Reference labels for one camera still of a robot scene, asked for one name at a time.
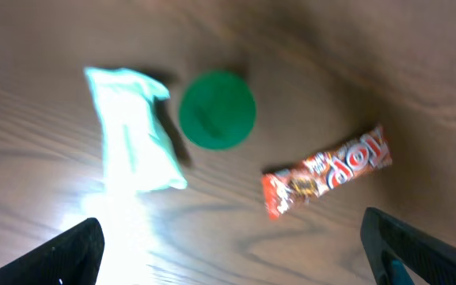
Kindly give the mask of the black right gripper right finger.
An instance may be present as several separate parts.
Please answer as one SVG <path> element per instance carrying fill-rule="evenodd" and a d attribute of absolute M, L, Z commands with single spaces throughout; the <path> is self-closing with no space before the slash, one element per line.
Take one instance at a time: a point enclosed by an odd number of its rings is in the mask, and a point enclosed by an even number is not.
<path fill-rule="evenodd" d="M 429 284 L 456 284 L 456 248 L 375 207 L 360 237 L 378 285 L 412 284 L 410 268 Z"/>

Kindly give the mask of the red Top chocolate bar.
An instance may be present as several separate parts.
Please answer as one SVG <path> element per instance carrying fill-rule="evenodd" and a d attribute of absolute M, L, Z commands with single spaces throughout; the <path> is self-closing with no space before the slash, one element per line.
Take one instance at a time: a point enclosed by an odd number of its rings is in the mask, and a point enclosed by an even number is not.
<path fill-rule="evenodd" d="M 299 204 L 317 200 L 342 184 L 392 163 L 384 128 L 378 125 L 335 149 L 265 173 L 261 183 L 268 216 L 277 219 Z"/>

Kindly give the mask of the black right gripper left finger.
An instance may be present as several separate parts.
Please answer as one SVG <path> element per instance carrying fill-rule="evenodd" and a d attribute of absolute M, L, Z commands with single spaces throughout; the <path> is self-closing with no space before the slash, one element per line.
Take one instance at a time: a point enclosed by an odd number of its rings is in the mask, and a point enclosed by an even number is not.
<path fill-rule="evenodd" d="M 0 285 L 94 285 L 105 239 L 88 218 L 0 268 Z"/>

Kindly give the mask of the green lidded white jar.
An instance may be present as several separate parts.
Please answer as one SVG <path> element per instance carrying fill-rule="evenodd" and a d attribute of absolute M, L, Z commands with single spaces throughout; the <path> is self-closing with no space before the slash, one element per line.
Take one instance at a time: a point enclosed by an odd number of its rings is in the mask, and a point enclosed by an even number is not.
<path fill-rule="evenodd" d="M 257 107 L 241 76 L 228 70 L 211 70 L 188 85 L 178 115 L 189 141 L 208 150 L 227 150 L 247 139 Z"/>

